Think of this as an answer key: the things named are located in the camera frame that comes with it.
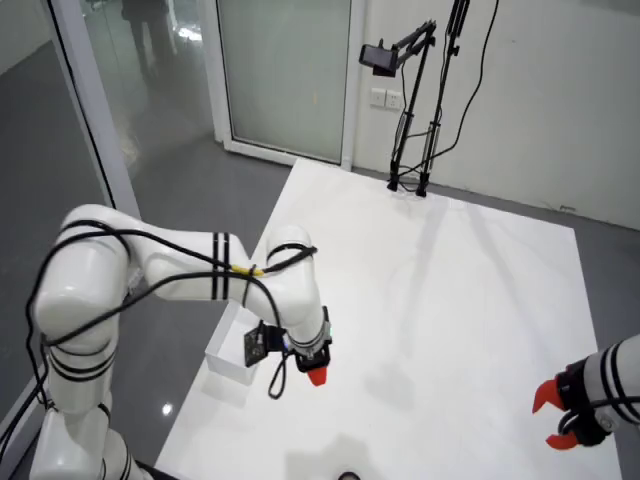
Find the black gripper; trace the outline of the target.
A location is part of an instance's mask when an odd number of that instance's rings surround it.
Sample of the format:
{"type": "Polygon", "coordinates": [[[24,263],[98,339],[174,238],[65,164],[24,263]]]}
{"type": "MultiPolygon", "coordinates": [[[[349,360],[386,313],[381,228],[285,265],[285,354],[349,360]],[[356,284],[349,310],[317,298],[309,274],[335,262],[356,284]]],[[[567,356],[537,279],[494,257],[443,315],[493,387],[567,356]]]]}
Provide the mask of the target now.
{"type": "Polygon", "coordinates": [[[551,434],[546,443],[558,451],[602,443],[613,431],[614,418],[605,411],[613,399],[605,360],[581,360],[569,365],[556,378],[544,381],[534,394],[532,413],[550,404],[572,414],[551,434]]]}
{"type": "Polygon", "coordinates": [[[327,366],[331,361],[330,342],[325,342],[315,353],[300,353],[294,351],[297,369],[302,373],[307,373],[311,383],[322,386],[327,381],[327,366]]]}

